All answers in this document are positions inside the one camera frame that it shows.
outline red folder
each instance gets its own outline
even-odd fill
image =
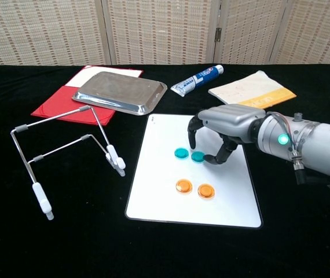
[[[86,104],[80,103],[72,99],[72,96],[78,91],[78,87],[62,86],[60,87],[50,98],[48,98],[38,109],[36,109],[31,115],[39,116],[43,118],[53,117],[71,110],[75,110]],[[114,110],[106,109],[92,105],[102,125],[107,125],[109,120],[115,113]],[[87,123],[90,125],[97,125],[91,110],[77,112],[62,118],[60,120],[66,120],[76,123]]]

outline yellow booklet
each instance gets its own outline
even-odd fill
[[[226,104],[238,103],[257,108],[267,108],[296,97],[296,94],[270,79],[263,71],[208,92]]]

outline orange plastic disc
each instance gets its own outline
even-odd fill
[[[201,184],[197,192],[199,193],[200,197],[205,199],[210,199],[215,195],[215,190],[210,184]]]
[[[181,193],[188,193],[192,191],[192,183],[189,180],[177,181],[176,189]]]

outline stainless steel tray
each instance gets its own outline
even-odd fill
[[[150,113],[167,86],[159,81],[99,72],[72,97],[73,100],[134,115]]]

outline green led light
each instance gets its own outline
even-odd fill
[[[280,143],[281,145],[286,145],[288,143],[288,135],[287,134],[281,134],[278,137],[278,143]]]

